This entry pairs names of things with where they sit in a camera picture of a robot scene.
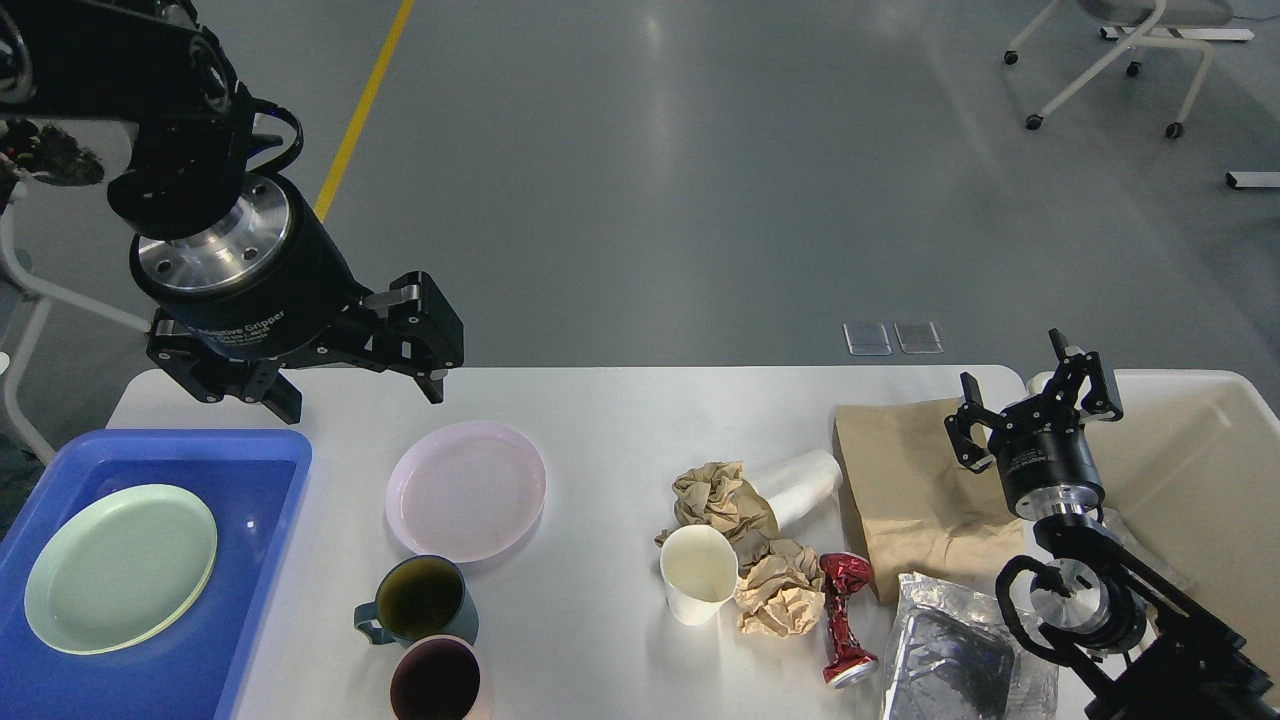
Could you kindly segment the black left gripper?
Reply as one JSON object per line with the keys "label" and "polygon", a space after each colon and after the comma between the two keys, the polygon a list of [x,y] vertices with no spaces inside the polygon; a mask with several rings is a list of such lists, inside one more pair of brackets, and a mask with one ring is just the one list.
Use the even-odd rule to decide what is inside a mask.
{"label": "black left gripper", "polygon": [[146,354],[200,402],[232,396],[300,423],[303,396],[278,356],[308,342],[302,368],[399,373],[431,404],[465,364],[463,323],[434,279],[410,272],[371,293],[280,176],[247,174],[224,218],[196,234],[136,237],[131,273],[161,309]]}

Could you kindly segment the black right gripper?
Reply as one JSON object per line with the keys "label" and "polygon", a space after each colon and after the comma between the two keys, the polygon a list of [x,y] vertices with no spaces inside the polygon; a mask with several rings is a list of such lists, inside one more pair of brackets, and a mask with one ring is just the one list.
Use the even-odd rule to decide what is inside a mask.
{"label": "black right gripper", "polygon": [[[995,461],[1007,509],[1028,521],[1084,515],[1102,505],[1105,489],[1082,423],[1124,418],[1115,374],[1100,355],[1071,345],[1057,328],[1048,337],[1059,365],[1041,398],[1006,407],[1001,419],[983,404],[978,379],[961,372],[961,401],[945,418],[960,465],[978,474]],[[988,448],[975,436],[978,427],[992,430]]]}

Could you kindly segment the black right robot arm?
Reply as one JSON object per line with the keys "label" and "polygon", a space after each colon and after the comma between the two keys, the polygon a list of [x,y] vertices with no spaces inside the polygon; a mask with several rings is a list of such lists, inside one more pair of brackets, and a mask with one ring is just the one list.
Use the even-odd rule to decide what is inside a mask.
{"label": "black right robot arm", "polygon": [[1245,656],[1244,637],[1105,527],[1085,425],[1123,418],[1115,375],[1061,331],[1048,337],[1057,365],[1039,392],[993,410],[963,373],[961,401],[943,421],[957,461],[996,469],[1007,510],[1050,555],[1018,555],[996,577],[1006,628],[1083,682],[1089,719],[1275,719],[1272,680]]}

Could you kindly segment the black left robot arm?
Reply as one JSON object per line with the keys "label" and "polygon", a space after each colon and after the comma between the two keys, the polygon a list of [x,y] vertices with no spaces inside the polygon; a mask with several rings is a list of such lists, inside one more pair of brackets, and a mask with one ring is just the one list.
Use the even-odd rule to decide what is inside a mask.
{"label": "black left robot arm", "polygon": [[303,396],[283,372],[346,364],[443,401],[462,320],[424,272],[384,292],[355,279],[283,174],[305,145],[300,120],[250,92],[191,3],[5,1],[3,115],[136,126],[108,201],[157,304],[147,354],[193,398],[296,424]]}

